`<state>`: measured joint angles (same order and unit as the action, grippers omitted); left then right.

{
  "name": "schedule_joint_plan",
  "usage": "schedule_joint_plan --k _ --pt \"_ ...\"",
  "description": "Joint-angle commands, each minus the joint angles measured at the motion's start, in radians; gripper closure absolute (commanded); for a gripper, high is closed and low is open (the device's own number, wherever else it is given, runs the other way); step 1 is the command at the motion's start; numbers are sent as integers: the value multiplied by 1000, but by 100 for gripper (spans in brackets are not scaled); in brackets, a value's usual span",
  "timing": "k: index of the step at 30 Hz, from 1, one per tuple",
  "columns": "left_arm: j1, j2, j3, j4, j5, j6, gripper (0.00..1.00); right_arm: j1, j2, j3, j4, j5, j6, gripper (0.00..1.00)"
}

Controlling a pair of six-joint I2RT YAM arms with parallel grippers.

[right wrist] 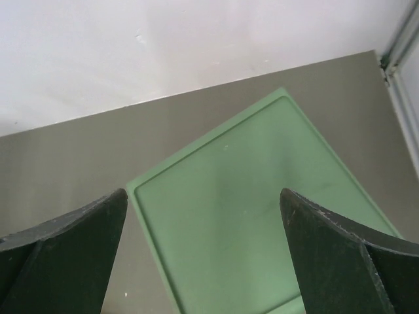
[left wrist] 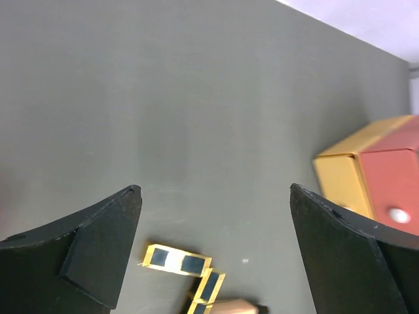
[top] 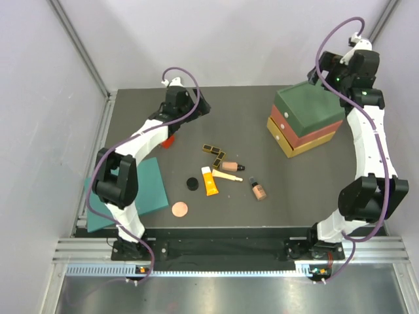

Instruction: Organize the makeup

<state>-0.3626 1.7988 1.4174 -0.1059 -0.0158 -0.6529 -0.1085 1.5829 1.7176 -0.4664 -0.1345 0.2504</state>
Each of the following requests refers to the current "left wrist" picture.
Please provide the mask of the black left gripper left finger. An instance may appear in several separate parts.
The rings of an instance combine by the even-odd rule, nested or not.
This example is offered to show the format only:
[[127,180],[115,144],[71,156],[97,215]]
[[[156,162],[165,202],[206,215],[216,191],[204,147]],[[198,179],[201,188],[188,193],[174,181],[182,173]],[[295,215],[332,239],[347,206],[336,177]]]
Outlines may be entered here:
[[110,313],[141,213],[141,189],[1,242],[2,313]]

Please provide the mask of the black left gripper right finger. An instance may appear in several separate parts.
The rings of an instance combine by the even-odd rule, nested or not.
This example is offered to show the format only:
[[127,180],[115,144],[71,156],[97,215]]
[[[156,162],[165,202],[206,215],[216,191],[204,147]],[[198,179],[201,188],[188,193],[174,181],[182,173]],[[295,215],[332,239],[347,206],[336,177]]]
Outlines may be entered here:
[[418,312],[418,236],[296,183],[290,208],[317,313]]

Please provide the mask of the red drawer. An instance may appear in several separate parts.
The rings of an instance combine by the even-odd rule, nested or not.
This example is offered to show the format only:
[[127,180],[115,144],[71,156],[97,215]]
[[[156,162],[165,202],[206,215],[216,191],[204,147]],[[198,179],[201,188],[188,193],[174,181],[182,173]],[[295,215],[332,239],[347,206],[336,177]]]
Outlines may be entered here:
[[418,117],[360,154],[375,219],[418,234]]

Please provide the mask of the beige foundation bottle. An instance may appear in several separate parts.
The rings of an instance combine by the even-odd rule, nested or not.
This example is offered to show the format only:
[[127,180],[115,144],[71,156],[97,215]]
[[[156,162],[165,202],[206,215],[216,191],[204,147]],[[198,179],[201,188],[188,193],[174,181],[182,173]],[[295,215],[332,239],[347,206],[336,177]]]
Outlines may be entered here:
[[210,314],[268,314],[270,310],[265,305],[253,304],[243,299],[216,301]]

